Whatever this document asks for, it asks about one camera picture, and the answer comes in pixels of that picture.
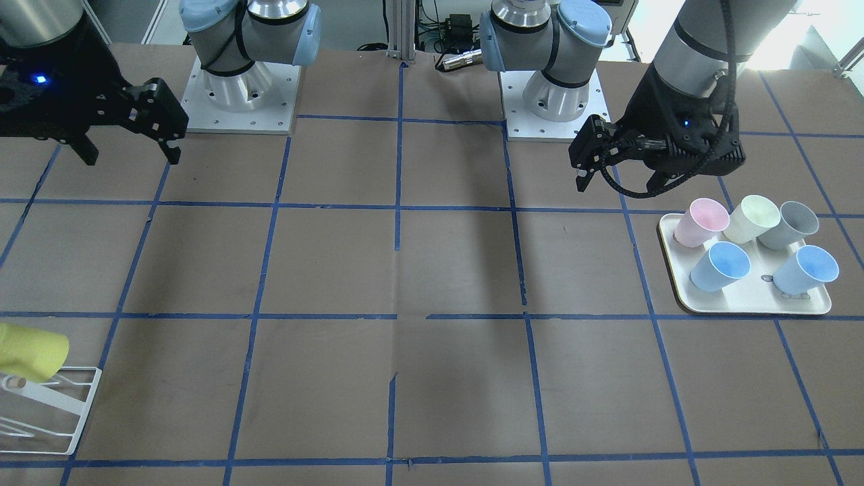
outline cup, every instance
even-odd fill
[[[740,246],[718,241],[702,255],[690,271],[690,281],[699,290],[716,292],[746,277],[750,272],[750,257]]]
[[[55,332],[0,323],[0,372],[48,380],[69,354],[69,338]]]
[[[747,243],[780,222],[780,210],[770,199],[761,195],[749,195],[729,217],[729,227],[723,234],[739,245]]]
[[[798,201],[780,205],[780,222],[759,236],[759,243],[779,250],[819,231],[819,218]]]
[[[695,248],[714,238],[727,226],[729,213],[726,208],[713,199],[700,197],[690,203],[673,235],[678,243]]]
[[[837,280],[837,260],[819,246],[804,245],[774,272],[774,286],[789,295],[801,295],[813,287]]]

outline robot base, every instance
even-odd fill
[[[573,142],[588,115],[596,113],[609,120],[606,98],[600,87],[597,71],[591,74],[589,85],[591,96],[588,105],[571,122],[551,122],[532,113],[522,98],[522,91],[528,84],[533,71],[507,71],[500,73],[501,98],[504,101],[504,115],[507,118],[507,139],[524,142]]]
[[[300,67],[264,63],[273,76],[266,103],[251,112],[227,112],[210,101],[199,59],[195,59],[182,105],[189,115],[190,133],[257,133],[289,135],[300,84]]]

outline gray cup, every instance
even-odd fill
[[[780,222],[759,236],[759,242],[779,250],[819,231],[819,218],[798,201],[786,201],[780,206]]]

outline tray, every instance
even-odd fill
[[[660,218],[658,232],[672,276],[672,287],[678,301],[688,310],[699,314],[797,314],[821,316],[831,310],[831,297],[824,285],[807,293],[784,294],[772,282],[772,274],[804,241],[797,241],[783,250],[772,250],[756,240],[739,245],[750,257],[750,273],[741,280],[717,292],[701,291],[690,282],[690,270],[717,241],[727,241],[721,233],[702,246],[688,248],[672,237],[683,214],[666,214]]]

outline black cable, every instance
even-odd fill
[[[238,32],[243,27],[243,17],[245,17],[246,15],[246,0],[238,0],[237,6],[234,8],[237,9],[234,12],[234,30],[231,32],[231,35],[228,36],[225,43],[222,44],[222,47],[219,48],[219,52],[208,63],[201,63],[202,71],[206,71],[207,69],[209,69],[210,66],[215,64],[216,61],[218,61],[219,58],[222,57],[222,54],[225,53],[225,51],[228,49],[228,46],[230,46],[234,39],[237,38]]]
[[[625,44],[630,44],[630,49],[633,51],[633,58],[630,61],[642,62],[642,56],[639,55],[638,49],[636,49],[636,41],[633,40],[633,34],[630,33],[630,28],[626,28],[624,30],[624,35],[627,36],[627,42]]]
[[[387,44],[390,45],[390,24],[387,22],[387,0],[381,0],[381,10],[384,12],[384,33],[387,35]]]
[[[735,31],[734,25],[732,24],[732,9],[729,6],[729,0],[720,0],[720,5],[723,11],[723,24],[726,30],[728,70],[727,76],[729,76],[729,88],[726,95],[726,105],[723,107],[723,118],[721,118],[720,126],[717,127],[717,132],[715,132],[714,140],[711,140],[711,143],[708,145],[708,151],[702,155],[702,158],[695,166],[693,166],[692,169],[688,170],[682,176],[678,177],[675,181],[666,184],[662,188],[655,189],[649,192],[633,192],[629,189],[621,187],[620,184],[615,182],[612,175],[609,174],[607,167],[601,167],[600,175],[603,176],[603,179],[607,182],[607,184],[609,184],[609,187],[615,189],[619,193],[633,199],[647,199],[649,197],[655,197],[667,193],[674,188],[680,186],[681,184],[687,182],[693,176],[698,174],[700,170],[704,169],[705,166],[708,165],[708,163],[714,160],[714,154],[717,150],[717,145],[720,143],[721,137],[726,134],[727,128],[729,127],[729,122],[732,118],[732,108],[735,102],[735,80],[738,78],[738,66],[735,62],[733,62],[733,59],[735,58]],[[619,148],[623,146],[623,142],[624,141],[621,141],[618,144],[614,144],[613,148]],[[600,164],[603,164],[603,162],[605,162],[607,152],[608,150],[604,150],[603,153],[600,154]]]
[[[444,48],[444,44],[443,44],[443,42],[442,42],[441,56],[439,56],[439,57],[438,57],[438,61],[435,62],[435,69],[437,69],[438,71],[441,71],[441,72],[443,73],[443,72],[444,72],[444,68],[442,67],[442,62],[444,61],[444,55],[447,54],[448,51],[456,45],[456,42],[461,41],[462,39],[468,37],[469,35],[471,36],[471,39],[472,39],[472,41],[473,41],[473,38],[474,38],[474,31],[475,31],[476,29],[479,29],[479,28],[480,28],[480,25],[479,25],[479,24],[473,26],[473,27],[471,28],[471,32],[466,32],[466,33],[463,33],[462,35],[460,35],[459,37],[456,37],[455,39],[453,39],[453,40],[450,42],[450,44],[449,44],[449,46],[447,46],[447,48]]]

